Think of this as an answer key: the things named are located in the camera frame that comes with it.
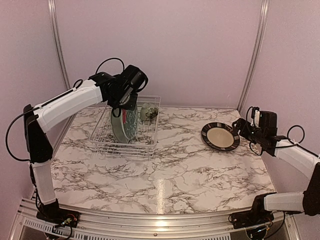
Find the green floral plate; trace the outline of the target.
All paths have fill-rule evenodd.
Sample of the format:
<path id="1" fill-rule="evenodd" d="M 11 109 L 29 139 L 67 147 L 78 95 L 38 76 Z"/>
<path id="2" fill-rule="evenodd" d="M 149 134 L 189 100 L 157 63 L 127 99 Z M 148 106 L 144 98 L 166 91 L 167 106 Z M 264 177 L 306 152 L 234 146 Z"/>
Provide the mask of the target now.
<path id="1" fill-rule="evenodd" d="M 126 114 L 127 111 L 120 108 L 113 109 L 110 114 L 110 123 L 114 138 L 121 144 L 127 144 L 129 142 L 125 132 Z"/>

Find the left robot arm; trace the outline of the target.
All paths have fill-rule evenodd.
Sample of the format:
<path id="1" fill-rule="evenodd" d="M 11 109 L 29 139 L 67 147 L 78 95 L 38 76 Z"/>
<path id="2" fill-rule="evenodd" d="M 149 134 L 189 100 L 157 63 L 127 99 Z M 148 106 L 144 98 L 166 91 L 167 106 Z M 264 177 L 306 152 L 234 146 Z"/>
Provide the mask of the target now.
<path id="1" fill-rule="evenodd" d="M 113 111 L 133 110 L 138 93 L 148 84 L 147 75 L 134 65 L 128 65 L 120 74 L 97 72 L 79 85 L 36 106 L 24 108 L 24 134 L 29 153 L 30 175 L 39 200 L 38 211 L 44 218 L 58 223 L 70 215 L 60 208 L 56 198 L 51 163 L 53 147 L 47 133 L 79 111 L 107 103 Z"/>

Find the red floral plate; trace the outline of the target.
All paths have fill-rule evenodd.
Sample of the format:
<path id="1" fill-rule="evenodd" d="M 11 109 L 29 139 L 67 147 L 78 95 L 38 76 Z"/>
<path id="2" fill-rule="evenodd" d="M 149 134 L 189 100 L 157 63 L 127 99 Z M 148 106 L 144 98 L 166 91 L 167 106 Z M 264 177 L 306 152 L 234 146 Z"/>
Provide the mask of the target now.
<path id="1" fill-rule="evenodd" d="M 138 107 L 134 110 L 122 110 L 122 131 L 127 141 L 135 137 L 138 127 Z"/>

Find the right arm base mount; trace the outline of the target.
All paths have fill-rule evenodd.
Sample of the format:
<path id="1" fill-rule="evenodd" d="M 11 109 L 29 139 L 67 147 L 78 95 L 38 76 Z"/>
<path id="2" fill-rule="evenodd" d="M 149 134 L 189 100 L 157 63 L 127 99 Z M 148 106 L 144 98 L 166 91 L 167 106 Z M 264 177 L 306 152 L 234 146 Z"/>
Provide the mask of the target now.
<path id="1" fill-rule="evenodd" d="M 267 211 L 257 216 L 251 210 L 234 212 L 229 215 L 228 221 L 234 229 L 245 228 L 249 240 L 263 240 L 273 226 L 274 215 Z"/>

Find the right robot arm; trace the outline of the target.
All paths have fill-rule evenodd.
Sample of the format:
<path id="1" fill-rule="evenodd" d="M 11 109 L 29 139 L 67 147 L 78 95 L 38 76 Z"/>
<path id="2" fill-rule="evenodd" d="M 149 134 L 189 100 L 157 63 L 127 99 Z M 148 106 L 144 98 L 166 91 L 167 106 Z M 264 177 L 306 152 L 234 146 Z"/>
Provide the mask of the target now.
<path id="1" fill-rule="evenodd" d="M 300 140 L 279 135 L 275 112 L 251 107 L 245 118 L 232 123 L 232 131 L 251 144 L 258 144 L 277 193 L 257 195 L 249 210 L 230 215 L 243 226 L 258 224 L 275 211 L 316 216 L 320 213 L 320 156 Z"/>

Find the black striped plate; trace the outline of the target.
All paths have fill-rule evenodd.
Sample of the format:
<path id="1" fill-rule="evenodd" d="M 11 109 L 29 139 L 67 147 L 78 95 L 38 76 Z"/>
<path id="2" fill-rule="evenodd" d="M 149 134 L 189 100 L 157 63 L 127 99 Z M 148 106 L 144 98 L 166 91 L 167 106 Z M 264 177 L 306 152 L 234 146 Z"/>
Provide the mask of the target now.
<path id="1" fill-rule="evenodd" d="M 240 136 L 233 128 L 222 122 L 210 122 L 201 130 L 202 140 L 211 148 L 229 152 L 240 145 Z"/>

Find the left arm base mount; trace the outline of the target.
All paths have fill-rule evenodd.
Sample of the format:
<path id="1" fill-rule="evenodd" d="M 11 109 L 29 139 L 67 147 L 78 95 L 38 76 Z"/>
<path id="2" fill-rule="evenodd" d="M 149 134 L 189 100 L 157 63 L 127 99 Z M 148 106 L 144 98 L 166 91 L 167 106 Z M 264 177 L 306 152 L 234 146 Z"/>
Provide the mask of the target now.
<path id="1" fill-rule="evenodd" d="M 65 238 L 59 237 L 59 240 L 70 240 L 73 235 L 73 229 L 77 227 L 80 213 L 74 210 L 60 208 L 59 206 L 50 207 L 45 205 L 37 211 L 36 217 L 49 223 L 53 223 L 53 230 L 60 227 L 69 227 L 69 234 Z"/>

